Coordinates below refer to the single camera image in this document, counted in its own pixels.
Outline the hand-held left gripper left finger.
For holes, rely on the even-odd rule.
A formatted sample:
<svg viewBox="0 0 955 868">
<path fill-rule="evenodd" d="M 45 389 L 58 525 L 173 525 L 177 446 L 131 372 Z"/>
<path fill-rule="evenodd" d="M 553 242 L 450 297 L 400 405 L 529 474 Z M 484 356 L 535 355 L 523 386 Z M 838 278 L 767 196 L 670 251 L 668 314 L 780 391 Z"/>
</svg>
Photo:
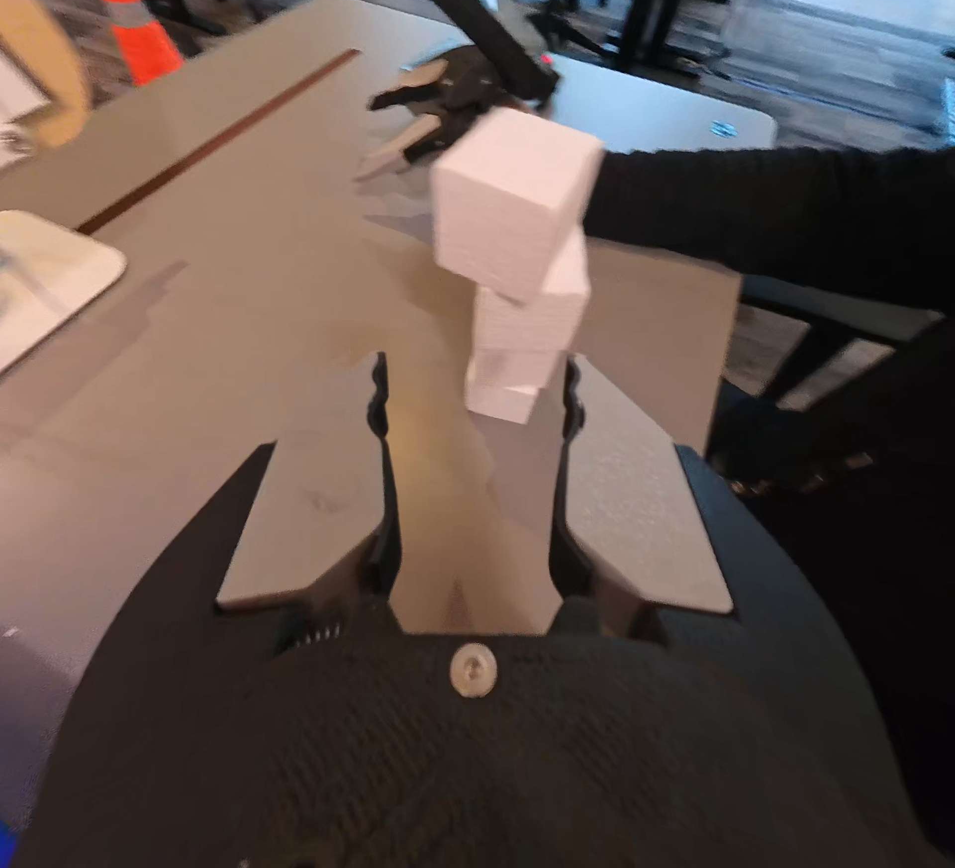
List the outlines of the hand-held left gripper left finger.
<svg viewBox="0 0 955 868">
<path fill-rule="evenodd" d="M 222 610 L 388 599 L 402 562 L 383 351 L 331 373 L 280 430 L 217 596 Z"/>
</svg>

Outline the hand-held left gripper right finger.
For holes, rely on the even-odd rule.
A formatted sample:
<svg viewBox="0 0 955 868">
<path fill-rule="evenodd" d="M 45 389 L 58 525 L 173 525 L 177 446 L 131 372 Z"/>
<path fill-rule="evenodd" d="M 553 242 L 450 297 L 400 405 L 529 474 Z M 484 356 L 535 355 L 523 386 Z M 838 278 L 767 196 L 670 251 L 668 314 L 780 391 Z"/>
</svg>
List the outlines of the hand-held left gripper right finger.
<svg viewBox="0 0 955 868">
<path fill-rule="evenodd" d="M 670 435 L 580 354 L 567 358 L 548 569 L 601 615 L 732 613 L 730 589 Z"/>
</svg>

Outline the person's right forearm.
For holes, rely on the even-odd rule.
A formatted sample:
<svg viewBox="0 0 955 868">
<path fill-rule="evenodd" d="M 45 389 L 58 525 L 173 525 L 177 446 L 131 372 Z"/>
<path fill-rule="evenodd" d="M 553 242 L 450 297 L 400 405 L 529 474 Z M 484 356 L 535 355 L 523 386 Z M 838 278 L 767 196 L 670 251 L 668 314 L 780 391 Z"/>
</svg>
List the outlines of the person's right forearm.
<svg viewBox="0 0 955 868">
<path fill-rule="evenodd" d="M 741 275 L 953 310 L 952 150 L 609 153 L 583 229 Z"/>
</svg>

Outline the silver laptop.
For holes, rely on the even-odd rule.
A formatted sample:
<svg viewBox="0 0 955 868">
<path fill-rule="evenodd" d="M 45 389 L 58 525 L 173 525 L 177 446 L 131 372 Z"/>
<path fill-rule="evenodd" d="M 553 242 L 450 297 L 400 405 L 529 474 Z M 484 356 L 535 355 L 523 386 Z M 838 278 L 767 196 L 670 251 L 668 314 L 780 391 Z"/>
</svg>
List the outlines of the silver laptop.
<svg viewBox="0 0 955 868">
<path fill-rule="evenodd" d="M 645 78 L 616 73 L 555 53 L 561 75 L 548 117 L 592 134 L 615 153 L 769 149 L 770 115 Z"/>
</svg>

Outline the person's dark clothed body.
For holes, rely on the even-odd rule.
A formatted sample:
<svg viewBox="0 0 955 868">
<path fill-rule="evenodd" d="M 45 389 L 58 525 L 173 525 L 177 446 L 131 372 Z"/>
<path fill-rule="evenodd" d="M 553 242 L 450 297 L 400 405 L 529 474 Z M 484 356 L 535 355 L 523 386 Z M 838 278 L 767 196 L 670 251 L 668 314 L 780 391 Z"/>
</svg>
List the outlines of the person's dark clothed body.
<svg viewBox="0 0 955 868">
<path fill-rule="evenodd" d="M 707 453 L 838 622 L 950 864 L 953 405 L 950 316 L 803 411 L 722 381 Z"/>
</svg>

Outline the orange traffic cone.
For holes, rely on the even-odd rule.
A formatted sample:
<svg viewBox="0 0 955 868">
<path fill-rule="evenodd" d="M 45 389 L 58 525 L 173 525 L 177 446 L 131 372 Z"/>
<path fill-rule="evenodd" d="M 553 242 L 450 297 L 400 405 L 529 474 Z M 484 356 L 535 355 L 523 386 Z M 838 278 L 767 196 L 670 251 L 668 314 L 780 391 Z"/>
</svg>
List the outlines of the orange traffic cone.
<svg viewBox="0 0 955 868">
<path fill-rule="evenodd" d="M 144 0 L 100 0 L 134 84 L 145 86 L 184 66 L 169 34 Z"/>
</svg>

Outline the wooden book stand white base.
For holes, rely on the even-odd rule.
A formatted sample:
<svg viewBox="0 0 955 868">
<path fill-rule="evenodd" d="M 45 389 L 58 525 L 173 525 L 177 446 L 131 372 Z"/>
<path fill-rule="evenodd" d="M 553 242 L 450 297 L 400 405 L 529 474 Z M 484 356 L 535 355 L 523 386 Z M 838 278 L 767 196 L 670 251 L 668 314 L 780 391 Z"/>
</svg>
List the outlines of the wooden book stand white base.
<svg viewBox="0 0 955 868">
<path fill-rule="evenodd" d="M 1 0 L 1 173 L 75 139 L 91 90 L 72 41 L 40 0 Z M 27 211 L 1 212 L 1 372 L 110 289 L 124 254 Z"/>
</svg>

